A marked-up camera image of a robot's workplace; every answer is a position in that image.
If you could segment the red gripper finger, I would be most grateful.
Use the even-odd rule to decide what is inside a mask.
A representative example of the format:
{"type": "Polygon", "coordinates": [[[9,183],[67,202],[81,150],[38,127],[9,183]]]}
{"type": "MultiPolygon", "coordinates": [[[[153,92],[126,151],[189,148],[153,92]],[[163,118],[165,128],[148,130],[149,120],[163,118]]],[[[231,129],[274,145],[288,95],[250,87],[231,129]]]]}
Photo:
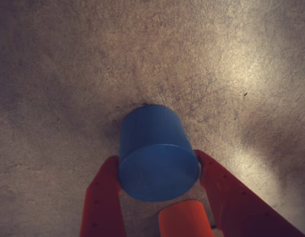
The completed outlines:
{"type": "Polygon", "coordinates": [[[226,237],[302,237],[304,234],[220,163],[195,150],[216,226],[226,237]]]}
{"type": "Polygon", "coordinates": [[[118,157],[110,156],[89,184],[84,201],[81,237],[125,237],[119,194],[118,157]]]}

